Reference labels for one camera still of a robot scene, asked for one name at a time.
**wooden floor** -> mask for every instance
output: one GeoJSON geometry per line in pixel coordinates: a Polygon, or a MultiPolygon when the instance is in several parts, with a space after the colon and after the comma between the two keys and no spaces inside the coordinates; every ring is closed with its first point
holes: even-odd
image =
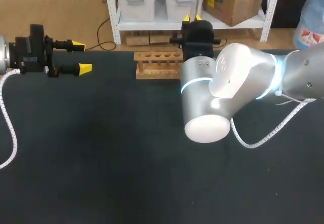
{"type": "MultiPolygon", "coordinates": [[[[55,40],[72,39],[87,47],[97,44],[97,28],[109,18],[107,4],[102,0],[0,0],[0,34],[13,42],[16,36],[29,35],[29,25],[43,24],[48,36],[55,40]]],[[[227,43],[243,43],[258,49],[293,48],[293,29],[273,29],[265,43],[259,42],[260,29],[220,30],[216,35],[227,43]]],[[[110,23],[100,30],[100,41],[113,40],[110,23]]],[[[171,45],[127,47],[116,50],[168,51],[177,50],[171,45]]]]}

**blue plastic bottle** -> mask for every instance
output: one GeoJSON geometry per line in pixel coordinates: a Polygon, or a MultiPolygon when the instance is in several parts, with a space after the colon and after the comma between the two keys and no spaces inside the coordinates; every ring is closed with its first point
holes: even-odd
{"type": "Polygon", "coordinates": [[[324,0],[307,0],[297,26],[294,43],[298,49],[324,42],[324,0]]]}

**wooden block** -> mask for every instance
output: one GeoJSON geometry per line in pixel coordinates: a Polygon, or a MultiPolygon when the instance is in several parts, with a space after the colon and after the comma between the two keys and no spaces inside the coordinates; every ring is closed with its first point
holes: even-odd
{"type": "Polygon", "coordinates": [[[148,32],[136,32],[126,37],[127,46],[146,46],[149,45],[148,32]]]}
{"type": "Polygon", "coordinates": [[[153,63],[149,65],[148,63],[143,64],[144,70],[141,73],[137,65],[136,69],[136,79],[138,80],[171,80],[180,79],[180,67],[175,63],[170,63],[168,66],[166,63],[158,65],[153,63]]]}
{"type": "Polygon", "coordinates": [[[150,43],[169,43],[170,42],[171,33],[170,32],[150,32],[150,43]]]}
{"type": "Polygon", "coordinates": [[[135,52],[134,61],[183,61],[180,52],[135,52]]]}

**white metal shelf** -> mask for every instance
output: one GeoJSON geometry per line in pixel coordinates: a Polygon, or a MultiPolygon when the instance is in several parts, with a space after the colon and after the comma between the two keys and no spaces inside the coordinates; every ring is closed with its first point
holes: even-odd
{"type": "MultiPolygon", "coordinates": [[[[153,22],[125,22],[120,10],[116,10],[115,0],[107,0],[114,41],[120,44],[120,31],[123,30],[181,30],[181,22],[170,22],[167,19],[165,2],[157,0],[155,3],[155,21],[153,22]]],[[[259,14],[236,26],[230,27],[205,11],[201,18],[212,23],[214,29],[238,29],[238,28],[263,28],[260,41],[267,41],[272,18],[277,0],[268,0],[266,14],[259,10],[259,14]]]]}
{"type": "MultiPolygon", "coordinates": [[[[119,30],[181,30],[182,22],[168,21],[167,8],[165,3],[155,2],[155,21],[152,22],[126,22],[123,19],[123,13],[117,16],[119,19],[119,30]]],[[[239,29],[239,28],[262,28],[265,22],[265,14],[262,9],[259,14],[249,20],[246,20],[236,26],[230,27],[205,11],[202,11],[201,18],[209,21],[214,29],[239,29]]]]}

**white cable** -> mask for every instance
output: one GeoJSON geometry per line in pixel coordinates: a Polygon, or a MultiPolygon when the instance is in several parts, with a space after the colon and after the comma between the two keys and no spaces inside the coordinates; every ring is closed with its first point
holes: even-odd
{"type": "Polygon", "coordinates": [[[12,160],[15,158],[15,156],[17,154],[17,148],[18,148],[18,142],[17,142],[16,133],[15,133],[14,127],[12,126],[10,118],[8,116],[8,113],[7,113],[5,104],[4,104],[4,100],[2,98],[2,88],[4,86],[4,83],[5,83],[6,79],[9,76],[12,76],[13,74],[20,74],[20,70],[19,69],[14,69],[14,70],[6,73],[0,80],[0,107],[1,107],[2,113],[3,113],[4,117],[5,117],[5,120],[7,122],[8,128],[10,130],[11,137],[12,137],[12,142],[13,142],[13,150],[12,150],[11,156],[8,158],[8,160],[6,160],[4,163],[2,163],[0,165],[0,169],[6,167],[9,163],[12,162],[12,160]]]}
{"type": "Polygon", "coordinates": [[[286,105],[286,104],[291,103],[291,102],[292,102],[292,100],[286,101],[286,102],[283,102],[283,103],[280,103],[280,104],[276,104],[276,106],[286,105]]]}
{"type": "Polygon", "coordinates": [[[238,134],[236,127],[234,125],[234,120],[233,120],[233,118],[231,118],[230,123],[231,123],[233,133],[234,133],[235,137],[237,138],[238,142],[240,142],[241,145],[243,145],[244,147],[250,148],[250,149],[257,148],[257,147],[263,145],[269,139],[271,139],[276,133],[278,133],[290,121],[290,119],[292,119],[304,106],[306,106],[309,102],[313,102],[315,100],[316,99],[304,100],[273,131],[271,131],[267,136],[265,136],[262,140],[260,140],[259,142],[255,143],[255,144],[247,144],[241,139],[241,137],[238,134]]]}

